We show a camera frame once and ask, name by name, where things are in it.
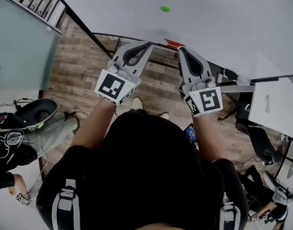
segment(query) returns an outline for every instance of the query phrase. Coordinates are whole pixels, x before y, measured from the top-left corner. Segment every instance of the wrist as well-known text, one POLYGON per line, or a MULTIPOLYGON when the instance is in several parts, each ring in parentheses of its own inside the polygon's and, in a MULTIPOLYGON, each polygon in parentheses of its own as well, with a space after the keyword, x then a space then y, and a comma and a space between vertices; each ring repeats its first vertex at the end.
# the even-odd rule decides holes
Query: wrist
POLYGON ((98 103, 98 105, 100 105, 101 107, 105 108, 105 109, 116 109, 117 106, 114 105, 113 103, 111 103, 108 100, 105 99, 101 99, 98 103))

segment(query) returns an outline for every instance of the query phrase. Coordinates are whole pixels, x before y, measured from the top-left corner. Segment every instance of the person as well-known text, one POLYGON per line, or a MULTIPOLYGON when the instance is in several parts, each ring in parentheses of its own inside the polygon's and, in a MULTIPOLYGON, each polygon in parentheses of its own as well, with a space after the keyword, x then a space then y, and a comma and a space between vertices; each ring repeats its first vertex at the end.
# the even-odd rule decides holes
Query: person
POLYGON ((238 173, 238 176, 248 194, 260 203, 260 206, 256 207, 252 204, 252 207, 249 208, 256 212, 254 216, 260 217, 269 213, 269 217, 276 220, 273 230, 283 229, 288 214, 288 200, 282 189, 277 187, 271 190, 265 187, 254 165, 247 170, 245 175, 238 173))
POLYGON ((82 230, 218 229, 224 192, 244 229, 244 191, 208 116, 193 118, 197 150, 167 113, 148 114, 139 98, 107 132, 115 111, 100 100, 46 176, 36 205, 50 229, 54 199, 67 179, 76 182, 82 230))
MULTIPOLYGON (((0 189, 16 187, 23 197, 28 199, 29 195, 23 177, 19 174, 12 174, 9 170, 30 164, 42 157, 49 150, 61 144, 66 136, 73 133, 77 127, 77 118, 69 118, 65 113, 58 113, 41 129, 25 134, 18 147, 10 146, 8 154, 6 149, 0 149, 0 189)), ((8 142, 16 139, 19 141, 19 136, 10 138, 8 142)))

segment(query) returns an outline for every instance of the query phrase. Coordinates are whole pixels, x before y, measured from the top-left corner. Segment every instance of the red object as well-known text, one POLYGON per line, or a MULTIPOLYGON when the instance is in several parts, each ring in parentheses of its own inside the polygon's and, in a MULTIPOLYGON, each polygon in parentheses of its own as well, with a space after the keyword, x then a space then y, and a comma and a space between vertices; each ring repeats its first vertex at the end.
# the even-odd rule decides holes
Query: red object
POLYGON ((178 50, 178 49, 179 49, 180 47, 182 47, 182 46, 186 46, 186 45, 184 45, 184 44, 180 44, 180 43, 178 43, 178 42, 174 42, 174 41, 169 40, 169 39, 166 39, 166 38, 165 38, 165 41, 167 42, 167 46, 168 46, 169 48, 176 49, 176 50, 178 50))

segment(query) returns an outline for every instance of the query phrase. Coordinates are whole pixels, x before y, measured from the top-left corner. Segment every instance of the hand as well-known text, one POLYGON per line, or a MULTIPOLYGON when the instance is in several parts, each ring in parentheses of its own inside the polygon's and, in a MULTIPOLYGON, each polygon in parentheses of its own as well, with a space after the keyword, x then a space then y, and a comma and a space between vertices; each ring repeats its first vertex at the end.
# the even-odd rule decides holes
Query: hand
POLYGON ((282 223, 276 223, 273 227, 273 230, 280 230, 282 223))
POLYGON ((251 216, 251 220, 253 220, 254 218, 257 218, 257 217, 258 217, 257 213, 254 213, 254 214, 251 216))
POLYGON ((27 195, 26 184, 22 176, 20 174, 13 174, 13 177, 15 181, 15 186, 17 186, 20 189, 22 195, 27 195))

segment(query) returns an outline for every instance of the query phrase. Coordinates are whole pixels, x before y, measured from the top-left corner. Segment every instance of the green dot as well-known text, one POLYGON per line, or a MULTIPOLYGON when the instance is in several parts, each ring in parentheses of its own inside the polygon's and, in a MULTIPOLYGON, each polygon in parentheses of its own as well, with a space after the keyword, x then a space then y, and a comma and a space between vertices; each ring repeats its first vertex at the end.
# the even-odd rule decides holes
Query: green dot
POLYGON ((162 10, 163 12, 169 12, 169 11, 170 11, 170 8, 169 8, 168 6, 162 6, 162 7, 161 7, 161 10, 162 10))

